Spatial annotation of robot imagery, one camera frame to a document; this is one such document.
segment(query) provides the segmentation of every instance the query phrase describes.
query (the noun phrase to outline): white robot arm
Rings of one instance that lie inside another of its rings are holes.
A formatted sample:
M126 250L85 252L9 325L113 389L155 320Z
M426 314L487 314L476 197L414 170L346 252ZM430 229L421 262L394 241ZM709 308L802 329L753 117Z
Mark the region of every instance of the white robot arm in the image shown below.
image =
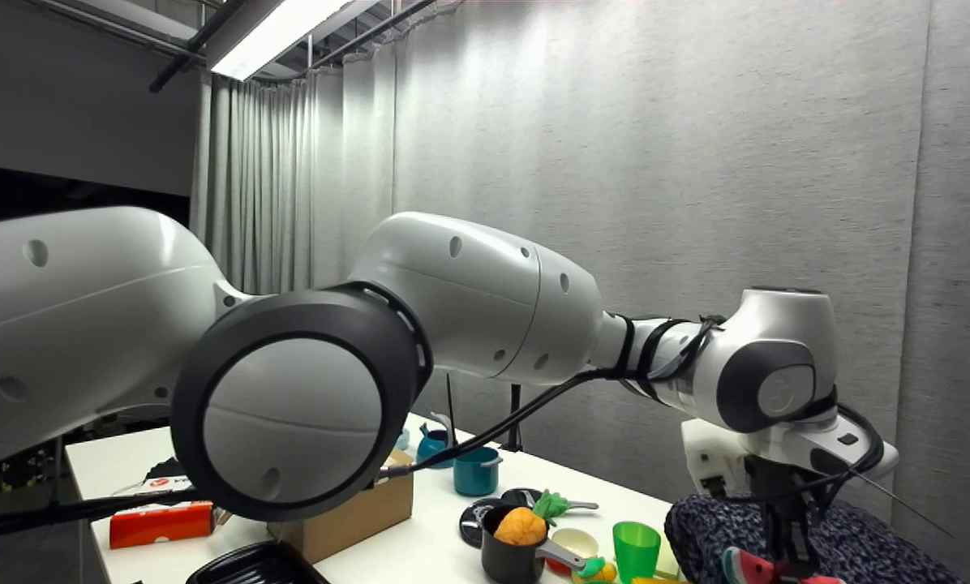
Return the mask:
M346 284L248 300L149 211L0 224L0 457L167 398L202 494L242 517L312 517L376 480L430 370L627 380L708 421L685 439L714 489L742 489L742 457L805 478L896 464L835 408L821 292L745 290L723 320L631 320L602 311L590 272L530 241L393 213Z

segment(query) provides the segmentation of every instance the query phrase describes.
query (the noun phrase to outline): table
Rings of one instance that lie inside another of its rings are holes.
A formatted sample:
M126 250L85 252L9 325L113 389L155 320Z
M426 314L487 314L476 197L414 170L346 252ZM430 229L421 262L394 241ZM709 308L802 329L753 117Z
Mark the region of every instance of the table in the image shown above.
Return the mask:
M414 448L419 426L426 419L407 415L407 439ZM113 497L143 480L143 474L171 457L167 428L134 431L99 442L77 442L65 448L82 501ZM556 489L568 501L593 501L600 512L564 517L560 529L583 529L598 540L600 554L614 558L614 521L640 519L662 529L667 503L646 494L606 485L569 466L501 451L500 494L508 488ZM414 474L414 512L407 521L393 525L340 554L316 560L313 568L334 584L487 584L480 571L480 552L457 540L457 517L474 501L455 494L455 470ZM107 519L91 521L99 568L111 584L183 584L183 579L218 554L264 542L264 525L230 517L210 540L157 542L143 547L111 547ZM671 547L662 545L662 571L676 571Z

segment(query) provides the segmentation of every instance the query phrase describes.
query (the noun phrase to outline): ceiling light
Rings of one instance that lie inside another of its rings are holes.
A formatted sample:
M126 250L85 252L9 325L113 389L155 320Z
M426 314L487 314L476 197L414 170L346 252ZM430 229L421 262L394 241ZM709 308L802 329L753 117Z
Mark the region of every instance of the ceiling light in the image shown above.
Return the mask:
M280 60L288 44L304 38L331 14L349 0L282 0L246 38L240 38L218 66L215 74L246 81L251 73Z

